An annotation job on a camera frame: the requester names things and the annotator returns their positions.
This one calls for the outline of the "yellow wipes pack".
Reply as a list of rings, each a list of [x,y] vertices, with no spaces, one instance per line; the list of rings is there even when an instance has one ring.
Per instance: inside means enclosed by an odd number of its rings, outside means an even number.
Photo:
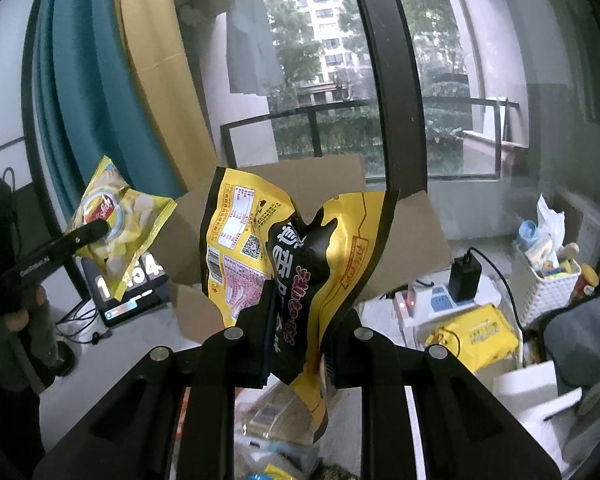
[[[518,348],[518,337],[504,314],[486,304],[451,318],[425,339],[425,346],[440,344],[468,370],[478,370],[505,359]]]

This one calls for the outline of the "black power adapter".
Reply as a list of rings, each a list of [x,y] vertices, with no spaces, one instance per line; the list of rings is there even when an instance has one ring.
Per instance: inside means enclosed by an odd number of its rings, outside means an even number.
[[[481,273],[482,266],[470,250],[464,256],[454,259],[448,284],[448,291],[454,302],[460,304],[475,298]]]

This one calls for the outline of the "white storage basket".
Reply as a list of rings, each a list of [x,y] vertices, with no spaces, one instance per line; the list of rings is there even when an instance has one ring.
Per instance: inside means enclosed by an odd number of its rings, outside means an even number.
[[[549,278],[542,278],[532,269],[520,249],[514,247],[509,287],[522,328],[529,328],[544,314],[569,304],[571,293],[581,275],[581,266],[576,260],[571,260],[570,269],[567,273],[560,272]]]

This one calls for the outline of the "white power strip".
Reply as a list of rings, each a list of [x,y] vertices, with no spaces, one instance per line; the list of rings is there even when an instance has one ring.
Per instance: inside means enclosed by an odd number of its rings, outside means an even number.
[[[478,307],[493,304],[498,307],[502,295],[488,276],[481,275],[475,296],[455,301],[443,282],[414,282],[399,290],[393,298],[394,310],[400,328],[430,324]]]

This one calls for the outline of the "yellow black snack bag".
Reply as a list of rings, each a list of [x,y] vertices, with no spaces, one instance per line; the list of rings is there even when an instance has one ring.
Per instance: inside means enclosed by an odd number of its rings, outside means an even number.
[[[320,363],[387,244],[398,194],[342,193],[304,222],[292,198],[247,171],[220,167],[200,226],[201,285],[225,325],[274,286],[271,372],[302,400],[314,436],[328,423]]]

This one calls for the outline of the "yellow curtain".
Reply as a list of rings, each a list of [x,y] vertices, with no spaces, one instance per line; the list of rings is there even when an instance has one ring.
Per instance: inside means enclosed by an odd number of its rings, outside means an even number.
[[[218,166],[186,58],[174,0],[114,0],[125,53],[159,144],[185,191]]]

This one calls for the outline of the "tablet showing clock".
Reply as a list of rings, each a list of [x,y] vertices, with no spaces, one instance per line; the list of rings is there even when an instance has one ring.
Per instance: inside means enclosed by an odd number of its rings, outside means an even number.
[[[130,322],[170,301],[168,277],[151,252],[137,261],[121,300],[114,298],[93,260],[84,258],[81,266],[96,311],[107,328]]]

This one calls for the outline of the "teal curtain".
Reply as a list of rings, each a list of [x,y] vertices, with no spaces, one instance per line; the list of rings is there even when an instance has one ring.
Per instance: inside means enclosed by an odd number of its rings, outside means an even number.
[[[42,0],[33,61],[38,131],[66,218],[103,157],[134,190],[183,194],[133,78],[114,0]]]

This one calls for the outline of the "cardboard box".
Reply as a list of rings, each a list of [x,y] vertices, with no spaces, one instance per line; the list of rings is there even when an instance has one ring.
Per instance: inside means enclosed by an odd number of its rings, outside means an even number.
[[[365,188],[362,158],[358,155],[283,160],[246,170],[287,192],[306,221],[331,198]],[[176,201],[174,213],[150,248],[166,271],[178,329],[196,344],[224,327],[219,309],[197,287],[201,282],[200,225],[210,184],[205,180]],[[426,192],[402,198],[396,203],[385,250],[358,300],[391,292],[443,270],[451,262],[451,248]]]

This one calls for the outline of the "yellow chips bag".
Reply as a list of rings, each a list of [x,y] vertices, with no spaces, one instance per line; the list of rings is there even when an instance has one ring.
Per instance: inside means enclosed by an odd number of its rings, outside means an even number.
[[[98,223],[105,233],[80,243],[76,255],[95,263],[110,296],[120,300],[133,270],[178,204],[131,188],[114,162],[103,157],[76,207],[68,231]]]

